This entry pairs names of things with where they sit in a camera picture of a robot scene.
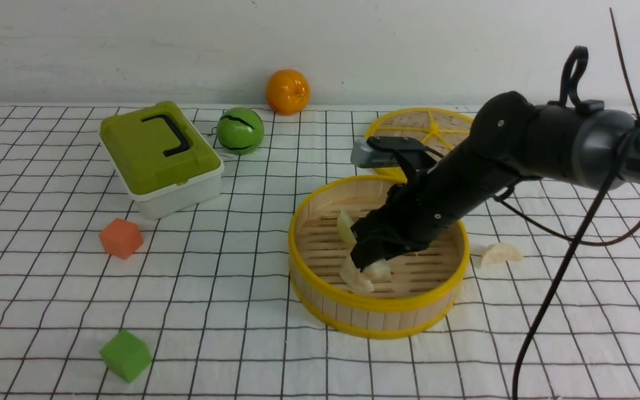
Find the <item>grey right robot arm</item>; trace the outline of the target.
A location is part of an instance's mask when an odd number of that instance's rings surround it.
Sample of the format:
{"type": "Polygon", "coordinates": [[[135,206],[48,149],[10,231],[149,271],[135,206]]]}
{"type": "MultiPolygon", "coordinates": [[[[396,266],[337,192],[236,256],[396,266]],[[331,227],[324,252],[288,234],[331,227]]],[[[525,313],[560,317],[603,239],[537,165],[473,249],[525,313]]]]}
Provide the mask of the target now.
{"type": "Polygon", "coordinates": [[[482,203],[502,200],[523,181],[553,179],[601,189],[640,184],[640,122],[601,101],[533,106],[519,93],[498,94],[478,111],[469,135],[442,158],[418,139],[371,137],[354,144],[363,169],[399,166],[406,175],[380,208],[352,226],[354,266],[427,249],[437,236],[482,203]]]}

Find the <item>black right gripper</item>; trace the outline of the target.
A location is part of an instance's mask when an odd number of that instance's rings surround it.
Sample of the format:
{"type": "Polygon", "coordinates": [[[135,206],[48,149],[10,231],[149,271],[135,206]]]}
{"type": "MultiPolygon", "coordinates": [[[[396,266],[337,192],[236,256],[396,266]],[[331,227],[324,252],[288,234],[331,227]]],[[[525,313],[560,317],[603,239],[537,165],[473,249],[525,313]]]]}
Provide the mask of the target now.
{"type": "Polygon", "coordinates": [[[429,169],[401,170],[406,182],[392,185],[384,204],[352,226],[357,243],[351,258],[360,270],[427,249],[440,233],[521,176],[521,165],[510,154],[493,154],[471,141],[429,169]]]}

